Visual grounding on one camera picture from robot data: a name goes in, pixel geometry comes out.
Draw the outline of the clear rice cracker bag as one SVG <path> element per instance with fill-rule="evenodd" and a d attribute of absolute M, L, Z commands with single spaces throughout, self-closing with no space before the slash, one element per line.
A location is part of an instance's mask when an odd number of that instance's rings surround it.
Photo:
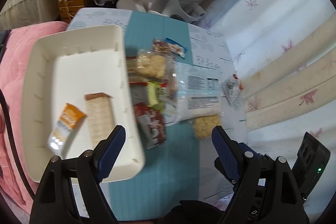
<path fill-rule="evenodd" d="M 143 77 L 165 81 L 173 69 L 173 62 L 170 55 L 140 49 L 136 58 L 136 71 Z"/>

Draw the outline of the orange snack packet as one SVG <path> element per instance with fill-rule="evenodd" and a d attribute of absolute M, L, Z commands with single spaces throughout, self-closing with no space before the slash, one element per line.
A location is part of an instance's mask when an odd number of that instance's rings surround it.
<path fill-rule="evenodd" d="M 76 106 L 66 103 L 53 127 L 47 145 L 54 155 L 62 156 L 66 145 L 86 115 Z"/>

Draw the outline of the brown-top cracker packet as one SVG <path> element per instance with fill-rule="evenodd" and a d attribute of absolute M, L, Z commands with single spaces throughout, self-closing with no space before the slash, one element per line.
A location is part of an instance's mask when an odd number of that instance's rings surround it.
<path fill-rule="evenodd" d="M 106 139 L 115 127 L 112 97 L 106 93 L 91 93 L 84 96 L 88 130 L 92 147 Z"/>

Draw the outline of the round cookies packet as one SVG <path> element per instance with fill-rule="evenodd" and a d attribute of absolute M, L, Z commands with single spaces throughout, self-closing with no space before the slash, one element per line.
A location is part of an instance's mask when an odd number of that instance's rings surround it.
<path fill-rule="evenodd" d="M 198 139 L 211 137 L 213 128 L 221 125 L 221 118 L 218 114 L 204 117 L 197 117 L 193 120 L 194 134 Z"/>

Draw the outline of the red brown chocolate packet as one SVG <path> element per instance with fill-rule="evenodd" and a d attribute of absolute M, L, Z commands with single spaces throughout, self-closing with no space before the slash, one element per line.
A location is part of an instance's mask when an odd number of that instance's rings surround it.
<path fill-rule="evenodd" d="M 166 133 L 162 114 L 140 102 L 133 106 L 137 123 L 146 137 L 146 148 L 151 149 L 165 143 Z"/>

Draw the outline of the small white red packet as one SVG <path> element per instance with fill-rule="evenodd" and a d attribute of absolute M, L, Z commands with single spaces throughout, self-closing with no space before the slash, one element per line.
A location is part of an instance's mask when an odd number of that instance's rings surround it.
<path fill-rule="evenodd" d="M 239 110 L 242 106 L 240 95 L 244 90 L 244 86 L 236 74 L 229 76 L 223 83 L 222 89 L 229 105 L 235 110 Z"/>

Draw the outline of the large white blue snack bag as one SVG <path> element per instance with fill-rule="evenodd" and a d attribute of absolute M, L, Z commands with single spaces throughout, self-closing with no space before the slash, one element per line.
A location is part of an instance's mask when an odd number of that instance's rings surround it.
<path fill-rule="evenodd" d="M 216 69 L 176 63 L 172 98 L 165 99 L 163 124 L 212 116 L 221 111 L 220 73 Z"/>

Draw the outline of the green candy packet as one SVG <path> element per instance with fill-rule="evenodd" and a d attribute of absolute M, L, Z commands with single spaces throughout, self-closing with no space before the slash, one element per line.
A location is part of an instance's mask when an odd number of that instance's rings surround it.
<path fill-rule="evenodd" d="M 147 82 L 146 93 L 149 107 L 154 107 L 162 103 L 162 88 L 160 84 L 155 82 Z"/>

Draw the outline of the white plastic tray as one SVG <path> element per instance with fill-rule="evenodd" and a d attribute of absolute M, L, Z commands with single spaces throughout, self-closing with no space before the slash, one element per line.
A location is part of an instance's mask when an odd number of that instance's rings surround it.
<path fill-rule="evenodd" d="M 108 177 L 128 180 L 145 165 L 127 78 L 123 30 L 116 25 L 59 32 L 37 40 L 26 68 L 21 136 L 26 170 L 39 182 L 53 153 L 47 139 L 67 103 L 85 110 L 85 95 L 111 97 L 114 120 L 126 131 Z"/>

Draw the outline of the floral white bedsheet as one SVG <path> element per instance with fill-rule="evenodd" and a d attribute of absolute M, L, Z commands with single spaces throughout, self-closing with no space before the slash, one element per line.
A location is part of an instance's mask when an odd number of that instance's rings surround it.
<path fill-rule="evenodd" d="M 335 8 L 330 0 L 214 0 L 202 27 L 222 34 L 244 90 L 226 128 L 294 163 L 310 133 L 331 152 L 307 199 L 335 192 Z"/>

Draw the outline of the floral teal tablecloth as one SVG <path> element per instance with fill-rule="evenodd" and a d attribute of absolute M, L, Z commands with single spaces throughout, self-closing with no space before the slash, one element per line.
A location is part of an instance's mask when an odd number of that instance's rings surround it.
<path fill-rule="evenodd" d="M 118 25 L 126 53 L 149 49 L 154 38 L 171 38 L 187 48 L 184 63 L 217 69 L 222 80 L 235 72 L 223 34 L 163 16 L 129 10 L 82 8 L 69 25 L 74 30 Z M 129 180 L 102 186 L 120 221 L 164 216 L 181 200 L 201 200 L 221 209 L 230 200 L 232 184 L 215 168 L 217 152 L 211 139 L 199 140 L 190 121 L 170 124 L 164 144 L 145 150 L 145 166 Z"/>

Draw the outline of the pink blanket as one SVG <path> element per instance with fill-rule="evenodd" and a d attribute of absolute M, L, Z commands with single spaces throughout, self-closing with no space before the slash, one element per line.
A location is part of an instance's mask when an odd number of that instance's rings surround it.
<path fill-rule="evenodd" d="M 22 167 L 25 167 L 25 163 L 21 141 L 21 101 L 30 52 L 38 39 L 65 31 L 67 26 L 65 22 L 53 21 L 16 28 L 11 30 L 7 40 L 1 61 L 1 91 L 9 107 L 15 146 Z M 15 165 L 3 114 L 1 114 L 1 188 L 25 213 L 30 213 L 33 200 L 22 183 Z"/>

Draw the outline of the blue red snack bar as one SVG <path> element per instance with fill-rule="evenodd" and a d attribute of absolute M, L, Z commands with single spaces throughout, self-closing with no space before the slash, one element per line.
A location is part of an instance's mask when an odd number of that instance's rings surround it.
<path fill-rule="evenodd" d="M 153 39 L 152 50 L 165 55 L 177 55 L 181 58 L 186 57 L 187 48 L 177 43 L 176 41 L 165 38 L 164 40 Z"/>

